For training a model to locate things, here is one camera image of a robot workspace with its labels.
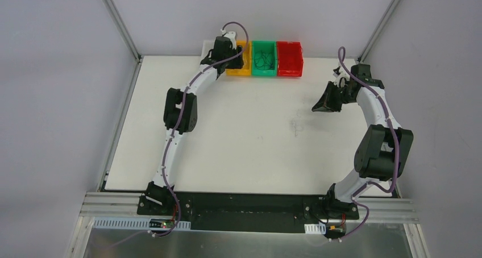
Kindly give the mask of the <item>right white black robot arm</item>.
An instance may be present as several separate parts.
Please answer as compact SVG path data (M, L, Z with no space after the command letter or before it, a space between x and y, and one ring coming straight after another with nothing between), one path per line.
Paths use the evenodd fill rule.
M322 217L356 219L355 201L370 187L392 193L402 175L414 140L411 130L401 127L394 118L385 98L384 84L371 76L367 64L353 65L346 71L339 65L313 112L339 113L342 106L357 103L367 124L354 154L352 171L332 184L319 203Z

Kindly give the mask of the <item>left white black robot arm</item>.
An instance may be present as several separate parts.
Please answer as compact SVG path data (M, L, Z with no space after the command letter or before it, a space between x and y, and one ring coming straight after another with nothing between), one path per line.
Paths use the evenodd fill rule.
M166 128L164 150L157 171L149 182L142 203L151 205L160 215L167 215L179 207L173 193L176 175L175 160L184 136L197 125L197 96L215 83L226 69L243 67L243 51L249 46L238 45L234 31L216 37L214 45L201 60L197 73L186 85L167 91L163 121Z

